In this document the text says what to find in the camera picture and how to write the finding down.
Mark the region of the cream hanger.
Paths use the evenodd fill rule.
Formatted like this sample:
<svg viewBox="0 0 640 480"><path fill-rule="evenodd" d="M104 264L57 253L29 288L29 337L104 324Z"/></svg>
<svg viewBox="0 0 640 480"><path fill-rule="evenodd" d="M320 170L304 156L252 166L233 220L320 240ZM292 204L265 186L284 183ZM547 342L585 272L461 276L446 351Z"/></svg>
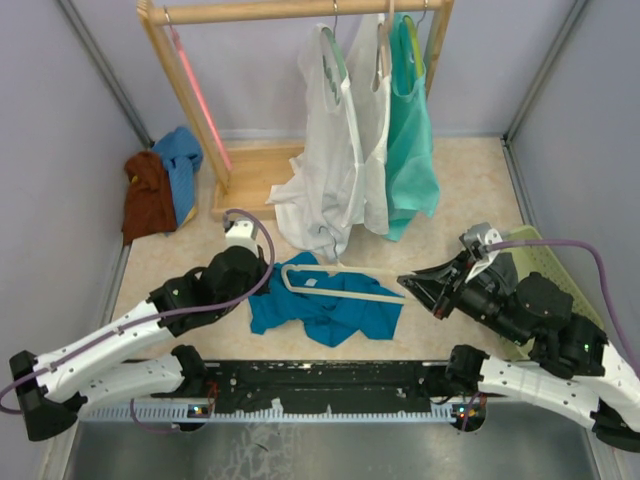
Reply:
<svg viewBox="0 0 640 480"><path fill-rule="evenodd" d="M281 267L281 279L288 291L296 294L301 294L301 295L327 296L327 297L343 298L343 299L366 301L366 302L396 304L396 305L405 305L410 302L410 299L403 296L398 296L398 295L383 295L383 294L363 293L363 292L353 291L353 290L322 289L322 288L307 287L307 286L294 286L289 279L289 274L291 272L308 271L308 272L325 272L330 274L343 273L343 274L360 274L360 275L365 275L369 277L392 276L394 278L397 278L401 275L409 274L409 271L397 271L397 270L389 270L389 269L374 268L374 267L346 266L340 262L338 249L337 249L338 242L334 234L329 230L328 227L325 227L325 226L320 226L319 230L320 231L325 230L332 239L332 253L333 253L333 259L335 260L335 263L331 265L321 265L321 264L283 265Z"/></svg>

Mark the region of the blue t-shirt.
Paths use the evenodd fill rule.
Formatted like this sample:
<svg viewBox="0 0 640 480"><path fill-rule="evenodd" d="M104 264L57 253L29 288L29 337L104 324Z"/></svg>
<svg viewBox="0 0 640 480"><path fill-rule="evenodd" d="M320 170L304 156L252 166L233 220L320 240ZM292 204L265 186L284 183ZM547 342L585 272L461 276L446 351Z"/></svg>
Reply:
<svg viewBox="0 0 640 480"><path fill-rule="evenodd" d="M253 333L263 334L288 321L299 320L310 339L329 347L340 345L357 332L371 340L394 337L402 311L400 304L293 293L284 284L282 267L281 263L274 266L267 294L249 298ZM288 278L295 287L384 296L394 294L378 280L359 273L331 275L319 271L293 271Z"/></svg>

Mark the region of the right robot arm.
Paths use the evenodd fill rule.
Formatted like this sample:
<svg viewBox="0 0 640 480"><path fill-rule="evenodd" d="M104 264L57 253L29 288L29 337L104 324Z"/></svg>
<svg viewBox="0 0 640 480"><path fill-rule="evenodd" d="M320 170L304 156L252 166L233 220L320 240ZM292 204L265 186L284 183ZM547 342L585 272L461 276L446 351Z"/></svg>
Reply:
<svg viewBox="0 0 640 480"><path fill-rule="evenodd" d="M517 346L538 370L470 345L453 348L448 387L461 396L498 394L556 412L627 452L639 450L639 378L574 298L538 272L519 279L509 253L478 269L470 253L397 279L436 318L458 310Z"/></svg>

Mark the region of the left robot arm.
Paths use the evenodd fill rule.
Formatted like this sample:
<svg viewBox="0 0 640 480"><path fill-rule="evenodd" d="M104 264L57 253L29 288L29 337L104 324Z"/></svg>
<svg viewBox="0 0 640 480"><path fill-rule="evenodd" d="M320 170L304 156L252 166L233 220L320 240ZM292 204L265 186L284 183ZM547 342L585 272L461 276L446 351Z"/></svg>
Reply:
<svg viewBox="0 0 640 480"><path fill-rule="evenodd" d="M206 267L167 280L111 324L56 351L22 350L9 360L27 438L40 442L112 403L142 396L194 397L208 384L196 348L178 345L156 359L132 354L211 325L253 294L263 294L274 256L262 248L231 246Z"/></svg>

